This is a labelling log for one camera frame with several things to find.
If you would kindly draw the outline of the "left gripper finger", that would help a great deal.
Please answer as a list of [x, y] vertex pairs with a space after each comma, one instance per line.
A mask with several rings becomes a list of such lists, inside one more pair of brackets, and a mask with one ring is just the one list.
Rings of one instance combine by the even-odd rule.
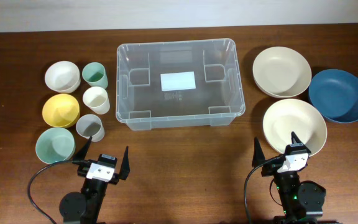
[[90, 148], [93, 137], [90, 136], [86, 144], [73, 156], [73, 163], [80, 164], [86, 157], [86, 154]]
[[126, 150], [124, 152], [124, 157], [122, 158], [121, 168], [119, 172], [119, 178], [121, 180], [126, 180], [129, 176], [131, 169], [129, 164], [129, 147], [126, 146]]

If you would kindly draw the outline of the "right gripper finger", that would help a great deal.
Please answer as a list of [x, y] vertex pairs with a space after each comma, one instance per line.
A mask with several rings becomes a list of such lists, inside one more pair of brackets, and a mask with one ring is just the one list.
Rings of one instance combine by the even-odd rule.
[[294, 131], [291, 132], [291, 146], [302, 146], [303, 143]]
[[254, 138], [254, 154], [252, 158], [252, 167], [257, 167], [265, 162], [265, 156], [260, 145], [259, 139]]

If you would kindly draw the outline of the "beige large bowl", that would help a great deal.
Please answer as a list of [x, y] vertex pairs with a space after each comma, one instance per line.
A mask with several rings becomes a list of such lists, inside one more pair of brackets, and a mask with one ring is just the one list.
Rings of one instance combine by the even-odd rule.
[[262, 121], [264, 136], [270, 146], [280, 154], [291, 144], [291, 133], [317, 154], [324, 147], [328, 130], [320, 112], [311, 104], [297, 99], [279, 100], [272, 104]]
[[274, 98], [292, 98], [303, 93], [312, 79], [308, 61], [288, 47], [269, 47], [259, 53], [252, 66], [256, 85]]

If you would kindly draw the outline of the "dark blue large bowl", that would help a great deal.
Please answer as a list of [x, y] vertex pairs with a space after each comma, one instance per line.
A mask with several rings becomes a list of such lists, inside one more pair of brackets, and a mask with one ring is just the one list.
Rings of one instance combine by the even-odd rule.
[[358, 121], [358, 78], [344, 70], [317, 73], [308, 89], [310, 103], [330, 122]]

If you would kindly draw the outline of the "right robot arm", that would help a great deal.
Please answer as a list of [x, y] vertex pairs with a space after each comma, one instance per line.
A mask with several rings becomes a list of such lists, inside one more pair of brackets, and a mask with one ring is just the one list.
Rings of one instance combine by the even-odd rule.
[[300, 181], [298, 172], [307, 166], [311, 151], [291, 132], [291, 144], [284, 153], [266, 159], [259, 140], [254, 139], [252, 167], [261, 168], [261, 176], [272, 176], [283, 208], [283, 216], [275, 216], [273, 223], [318, 223], [323, 216], [326, 189], [316, 182]]

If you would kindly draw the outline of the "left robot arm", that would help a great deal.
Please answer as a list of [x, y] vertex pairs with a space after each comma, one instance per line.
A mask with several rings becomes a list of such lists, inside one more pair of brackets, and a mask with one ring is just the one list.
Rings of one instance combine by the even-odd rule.
[[80, 192], [70, 192], [60, 201], [59, 211], [64, 223], [97, 223], [108, 185], [126, 180], [130, 173], [128, 147], [120, 171], [116, 173], [116, 157], [100, 154], [96, 161], [85, 159], [91, 142], [89, 138], [73, 156], [73, 163], [78, 166], [77, 174], [85, 179]]

